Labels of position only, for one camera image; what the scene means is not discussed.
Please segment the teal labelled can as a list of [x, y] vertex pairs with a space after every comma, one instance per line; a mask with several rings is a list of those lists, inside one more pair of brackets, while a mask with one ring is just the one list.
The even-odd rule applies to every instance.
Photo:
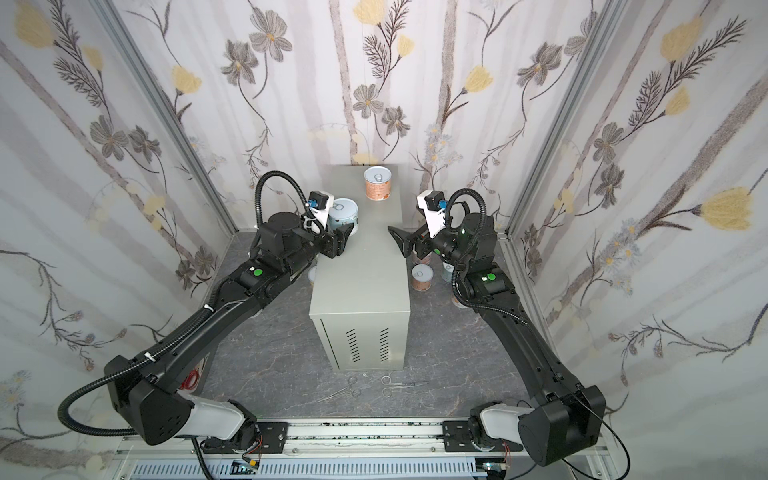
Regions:
[[328, 226], [331, 230], [337, 230], [343, 225], [351, 225], [351, 234], [358, 230], [357, 203], [350, 198], [335, 198], [328, 215]]

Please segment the orange labelled can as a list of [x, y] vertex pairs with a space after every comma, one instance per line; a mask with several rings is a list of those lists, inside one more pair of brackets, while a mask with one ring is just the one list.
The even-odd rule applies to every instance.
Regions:
[[391, 194], [392, 172], [382, 166], [372, 166], [365, 170], [365, 194], [369, 200], [384, 201]]

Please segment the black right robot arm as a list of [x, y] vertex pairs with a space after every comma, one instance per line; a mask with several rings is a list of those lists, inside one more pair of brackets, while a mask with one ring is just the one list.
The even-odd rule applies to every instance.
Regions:
[[503, 402], [471, 411], [477, 446], [505, 441], [547, 466], [597, 444], [606, 400], [569, 371], [524, 311], [516, 288], [495, 260], [497, 234], [482, 196], [462, 188], [451, 196], [426, 190], [417, 197], [426, 223], [413, 232], [389, 227], [404, 256], [435, 253], [452, 266], [453, 297], [478, 313], [501, 342], [531, 400], [520, 408]]

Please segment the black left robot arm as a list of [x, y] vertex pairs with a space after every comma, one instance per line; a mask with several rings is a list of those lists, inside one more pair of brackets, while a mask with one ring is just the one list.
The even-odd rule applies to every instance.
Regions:
[[[181, 391], [192, 371], [212, 349], [244, 321], [258, 315], [291, 286], [319, 255], [341, 255], [352, 226], [331, 229], [328, 217], [334, 197], [325, 191], [299, 193], [303, 211], [278, 212], [263, 217], [262, 191], [268, 180], [280, 178], [296, 191], [287, 173], [269, 171], [257, 182], [254, 207], [257, 231], [248, 259], [223, 278], [208, 300], [161, 341], [131, 359], [113, 358], [102, 378], [66, 396], [57, 410], [66, 428], [88, 436], [138, 435], [148, 445], [175, 437], [214, 437], [230, 441], [251, 435], [256, 421], [236, 402], [197, 398]], [[128, 423], [126, 429], [86, 425], [70, 413], [81, 397], [105, 387], [114, 410]]]

